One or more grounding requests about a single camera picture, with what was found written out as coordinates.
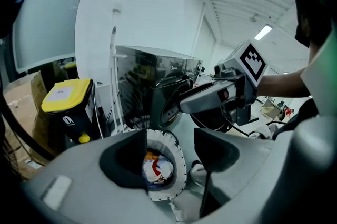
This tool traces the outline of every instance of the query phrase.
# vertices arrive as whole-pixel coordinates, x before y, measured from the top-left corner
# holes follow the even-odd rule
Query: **cardboard box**
[[[42,165],[31,160],[23,147],[18,148],[13,154],[15,154],[19,172],[24,179],[31,179],[43,169]]]
[[[10,83],[4,96],[9,108],[25,131],[34,138],[44,149],[53,156],[62,151],[59,143],[60,137],[49,131],[50,115],[41,110],[41,104],[47,95],[47,90],[41,76],[41,72],[27,75]],[[7,125],[6,138],[13,150],[17,150],[21,144],[16,139]],[[29,148],[29,153],[37,161],[46,164],[47,160]]]

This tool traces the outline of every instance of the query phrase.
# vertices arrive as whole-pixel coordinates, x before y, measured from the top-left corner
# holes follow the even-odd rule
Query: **trash bin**
[[[93,81],[71,79],[56,83],[42,102],[42,110],[57,117],[64,132],[76,144],[99,139],[94,105],[91,100]]]

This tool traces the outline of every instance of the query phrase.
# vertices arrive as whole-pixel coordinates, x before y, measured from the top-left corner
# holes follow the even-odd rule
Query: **person's arm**
[[[310,43],[309,63],[318,52],[319,47]],[[307,97],[310,95],[300,75],[305,69],[287,75],[263,76],[257,87],[258,96],[271,97]]]

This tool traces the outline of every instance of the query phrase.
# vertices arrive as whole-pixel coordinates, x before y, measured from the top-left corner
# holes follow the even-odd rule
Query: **sticker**
[[[67,100],[69,99],[69,96],[73,91],[73,89],[74,89],[73,87],[56,88],[55,90],[52,91],[47,101]]]
[[[259,53],[256,51],[254,46],[249,44],[245,52],[240,57],[240,60],[250,71],[251,75],[254,77],[255,81],[258,81],[262,71],[266,65]]]
[[[42,165],[36,163],[35,161],[31,159],[26,160],[25,163],[27,163],[29,166],[33,167],[34,169],[40,169],[42,167]]]
[[[74,126],[74,121],[69,116],[63,116],[62,117],[64,123],[66,123],[68,126]]]

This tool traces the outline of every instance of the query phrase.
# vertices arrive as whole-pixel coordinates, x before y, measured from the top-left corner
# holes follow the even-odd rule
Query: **fluorescent light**
[[[265,25],[264,28],[255,36],[255,40],[261,40],[263,36],[265,36],[268,32],[270,32],[273,29],[270,25]]]

